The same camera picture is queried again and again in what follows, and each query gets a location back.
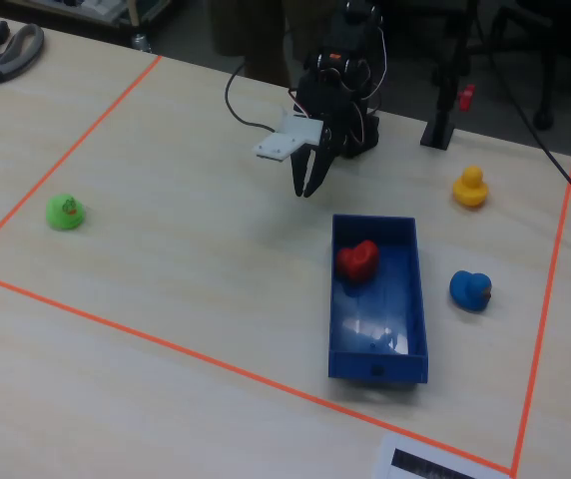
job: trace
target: yellow rubber duck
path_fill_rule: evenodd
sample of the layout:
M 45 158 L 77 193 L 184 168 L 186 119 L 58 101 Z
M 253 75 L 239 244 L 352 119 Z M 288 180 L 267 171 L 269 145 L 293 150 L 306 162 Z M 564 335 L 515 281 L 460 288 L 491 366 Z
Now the yellow rubber duck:
M 454 198 L 466 207 L 482 205 L 488 193 L 489 189 L 483 183 L 483 171 L 475 166 L 467 167 L 454 183 Z

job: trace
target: blue rubber duck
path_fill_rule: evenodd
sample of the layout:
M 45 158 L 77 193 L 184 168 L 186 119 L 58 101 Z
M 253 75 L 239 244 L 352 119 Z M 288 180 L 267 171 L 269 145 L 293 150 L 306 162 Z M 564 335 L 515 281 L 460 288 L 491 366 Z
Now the blue rubber duck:
M 470 311 L 482 311 L 492 297 L 492 281 L 485 274 L 459 271 L 452 277 L 449 293 L 454 302 Z

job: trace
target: blue tray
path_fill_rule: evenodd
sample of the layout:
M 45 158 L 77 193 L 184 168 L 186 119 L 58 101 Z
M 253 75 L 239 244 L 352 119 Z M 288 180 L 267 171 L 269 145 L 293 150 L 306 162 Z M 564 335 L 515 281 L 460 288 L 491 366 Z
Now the blue tray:
M 336 253 L 378 246 L 376 277 L 360 286 L 335 274 Z M 329 326 L 330 377 L 427 382 L 427 341 L 414 218 L 334 215 Z

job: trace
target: wooden table surface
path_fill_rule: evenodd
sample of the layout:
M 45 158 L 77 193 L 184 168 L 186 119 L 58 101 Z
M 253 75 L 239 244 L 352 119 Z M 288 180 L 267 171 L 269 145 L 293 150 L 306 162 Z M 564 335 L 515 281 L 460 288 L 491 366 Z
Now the wooden table surface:
M 429 150 L 381 114 L 379 146 L 303 200 L 253 157 L 227 75 L 46 40 L 0 86 L 0 478 L 368 477 L 389 430 L 571 475 L 571 194 L 540 151 L 460 131 Z M 271 125 L 291 108 L 244 79 L 231 99 Z M 472 164 L 478 212 L 451 198 Z M 59 193 L 87 208 L 73 232 L 45 222 Z M 416 218 L 428 384 L 327 378 L 335 213 Z M 483 314 L 451 303 L 460 269 L 492 278 Z

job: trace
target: black pole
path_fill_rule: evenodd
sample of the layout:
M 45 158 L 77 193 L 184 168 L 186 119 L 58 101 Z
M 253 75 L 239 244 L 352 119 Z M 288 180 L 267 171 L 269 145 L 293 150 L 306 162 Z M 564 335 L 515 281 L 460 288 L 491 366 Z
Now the black pole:
M 447 150 L 454 132 L 454 124 L 449 121 L 449 114 L 458 99 L 458 81 L 461 67 L 467 55 L 467 42 L 469 40 L 472 24 L 478 12 L 479 0 L 467 0 L 465 7 L 465 25 L 461 28 L 456 39 L 456 48 L 452 61 L 441 67 L 441 85 L 436 101 L 436 115 L 427 123 L 421 145 L 424 147 Z

